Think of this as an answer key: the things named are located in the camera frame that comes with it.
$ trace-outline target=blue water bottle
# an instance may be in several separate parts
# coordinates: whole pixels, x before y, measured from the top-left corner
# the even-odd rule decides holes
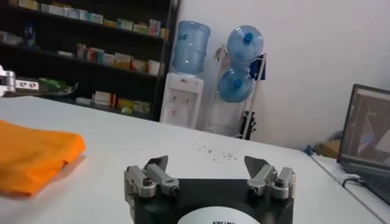
[[[29,21],[24,28],[24,44],[26,44],[27,47],[35,46],[35,28],[34,23],[31,21]]]
[[[227,51],[233,68],[249,67],[263,50],[263,36],[253,26],[237,27],[227,41]]]
[[[173,59],[176,71],[199,74],[203,71],[206,48],[211,29],[192,21],[179,22],[178,36]]]
[[[240,68],[230,68],[221,77],[218,83],[220,98],[228,103],[237,103],[246,100],[254,87],[249,73]]]

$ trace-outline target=laptop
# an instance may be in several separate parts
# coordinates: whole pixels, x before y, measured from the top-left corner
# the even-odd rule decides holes
[[[390,91],[353,86],[337,162],[390,205]]]

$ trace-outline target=orange cloth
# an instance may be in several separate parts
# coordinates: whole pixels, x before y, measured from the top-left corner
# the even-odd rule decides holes
[[[82,137],[0,120],[0,192],[33,195],[84,150]]]

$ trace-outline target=white table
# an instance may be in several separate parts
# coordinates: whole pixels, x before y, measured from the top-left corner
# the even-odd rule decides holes
[[[336,182],[342,184],[342,181],[345,179],[342,175],[346,173],[335,159],[317,155],[312,156],[312,159],[329,173]],[[374,193],[353,181],[346,183],[346,190],[382,223],[390,224],[390,206]]]
[[[169,155],[177,178],[249,178],[244,156],[297,173],[294,223],[375,224],[380,221],[304,153],[33,97],[0,99],[0,119],[33,128],[80,133],[86,157],[36,197],[0,198],[0,223],[132,223],[123,170]],[[232,153],[233,159],[223,158]]]

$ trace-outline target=blue bottle cap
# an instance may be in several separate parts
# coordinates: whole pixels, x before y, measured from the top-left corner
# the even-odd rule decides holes
[[[252,42],[252,40],[254,39],[253,37],[254,37],[254,36],[253,36],[252,33],[247,33],[247,34],[245,34],[245,37],[244,37],[244,44],[245,44],[245,45],[249,45],[250,42]]]
[[[233,86],[235,89],[240,89],[243,85],[243,81],[241,79],[236,79],[233,82]]]

